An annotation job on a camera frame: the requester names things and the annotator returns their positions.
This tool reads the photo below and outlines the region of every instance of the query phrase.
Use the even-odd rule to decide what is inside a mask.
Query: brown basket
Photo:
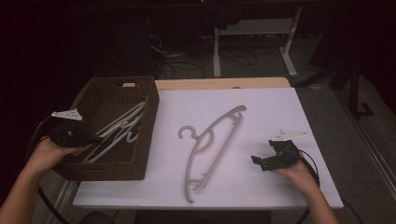
[[[124,83],[133,83],[133,87],[123,87]],[[94,163],[82,163],[94,147],[78,156],[66,156],[54,167],[54,171],[67,180],[142,180],[160,102],[154,78],[93,78],[75,102],[75,108],[83,117],[82,127],[88,133],[96,133],[143,101],[146,105],[134,142],[121,140]],[[107,142],[97,153],[106,148]]]

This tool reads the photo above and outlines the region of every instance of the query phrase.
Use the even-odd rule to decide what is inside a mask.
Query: table surface
[[[307,132],[294,144],[314,158],[321,190],[333,208],[343,207],[315,137],[295,92],[285,78],[219,78],[157,81],[160,104],[142,181],[81,182],[73,204],[91,208],[123,209],[247,209],[274,210],[306,207],[300,192],[282,175],[263,172],[250,156],[275,155],[268,140],[280,129]],[[188,159],[196,140],[178,130],[191,125],[201,134],[230,109],[246,111],[204,189],[185,198]],[[191,176],[207,172],[233,122],[225,119],[214,128],[213,146],[195,156]]]

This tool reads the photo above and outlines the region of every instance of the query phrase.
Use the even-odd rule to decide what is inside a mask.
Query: desk
[[[222,90],[205,89],[207,82],[222,83]],[[172,84],[177,91],[170,90]],[[321,189],[333,208],[343,207],[297,94],[285,78],[232,78],[157,81],[160,105],[142,181],[82,182],[75,206],[87,208],[176,210],[273,210],[306,207],[300,192],[283,176],[263,172],[250,155],[274,156],[268,140],[279,129],[305,131],[309,136],[293,140],[318,166]],[[225,90],[228,87],[261,89]],[[245,105],[243,120],[231,144],[222,154],[206,187],[184,195],[184,177],[194,140],[180,127],[190,124],[201,134],[210,123],[235,105]],[[215,130],[215,136],[221,135]]]

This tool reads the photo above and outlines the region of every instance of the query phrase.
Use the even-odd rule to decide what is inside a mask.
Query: floor
[[[290,78],[277,49],[284,36],[233,36],[220,40],[221,74],[226,77],[286,77],[296,84],[318,71],[309,65],[318,43],[317,37],[297,36],[290,49],[290,57],[298,76]],[[206,53],[191,56],[184,52],[173,52],[158,61],[162,71],[159,79],[168,78],[211,78],[212,39],[203,41]],[[353,211],[363,223],[394,223],[396,220],[396,195],[394,177],[387,173],[396,167],[396,117],[380,99],[375,87],[361,78],[360,101],[368,103],[374,117],[355,120],[347,110],[348,87],[343,91],[332,91],[327,76],[307,88],[296,89],[304,112],[315,134],[319,148],[332,178],[343,199],[350,204],[334,210],[342,223],[359,223]],[[76,183],[66,183],[55,173],[43,181],[43,188],[56,207],[70,223],[79,221],[90,210],[74,207],[73,194],[62,192],[76,188]],[[304,210],[274,211],[272,223],[295,223]],[[103,211],[116,223],[134,223],[135,210]],[[40,199],[33,223],[56,223]]]

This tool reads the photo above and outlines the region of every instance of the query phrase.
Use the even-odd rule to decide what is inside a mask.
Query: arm
[[[77,151],[75,147],[58,147],[48,138],[40,142],[0,208],[0,223],[31,223],[42,177],[63,156]]]
[[[315,224],[339,223],[314,177],[302,162],[298,161],[290,168],[279,169],[275,172],[284,175],[305,196]]]

